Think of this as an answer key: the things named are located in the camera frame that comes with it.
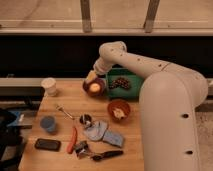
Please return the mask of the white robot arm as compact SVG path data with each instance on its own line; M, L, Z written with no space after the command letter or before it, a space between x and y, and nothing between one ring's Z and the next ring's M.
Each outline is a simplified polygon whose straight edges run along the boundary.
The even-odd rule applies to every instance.
M208 95L207 79L184 66L104 43L93 65L98 75L118 64L144 79L139 94L144 171L202 171L195 108Z

